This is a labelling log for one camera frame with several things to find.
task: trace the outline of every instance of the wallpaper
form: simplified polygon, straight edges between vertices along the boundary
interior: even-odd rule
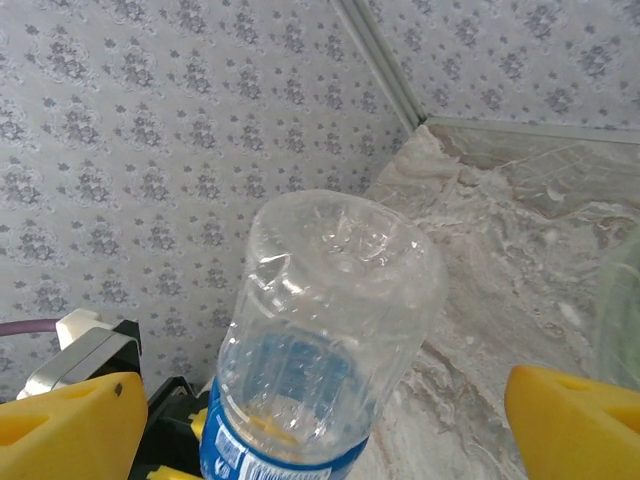
[[[138,319],[150,390],[204,382],[256,210],[404,139],[327,2],[0,2],[0,321]],[[1,398],[53,337],[0,339]]]
[[[365,0],[433,116],[640,129],[638,0]]]

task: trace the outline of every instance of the upside-down bottle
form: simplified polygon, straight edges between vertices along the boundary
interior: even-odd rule
[[[215,480],[341,480],[448,289],[422,231],[324,190],[258,212],[200,448]]]

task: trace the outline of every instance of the marble tile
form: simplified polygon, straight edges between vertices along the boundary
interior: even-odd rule
[[[451,288],[350,480],[526,478],[508,374],[595,375],[598,269],[639,186],[637,145],[420,127],[368,197],[439,245]]]

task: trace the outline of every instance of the blue bottle label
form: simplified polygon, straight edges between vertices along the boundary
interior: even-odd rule
[[[233,430],[222,408],[216,380],[202,432],[200,467],[205,480],[344,480],[367,440],[344,455],[318,465],[300,465],[269,457]]]

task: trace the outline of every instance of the cable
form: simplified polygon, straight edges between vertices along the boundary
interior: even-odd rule
[[[38,320],[0,323],[0,337],[19,335],[21,333],[55,332],[58,320],[58,318],[40,318]]]

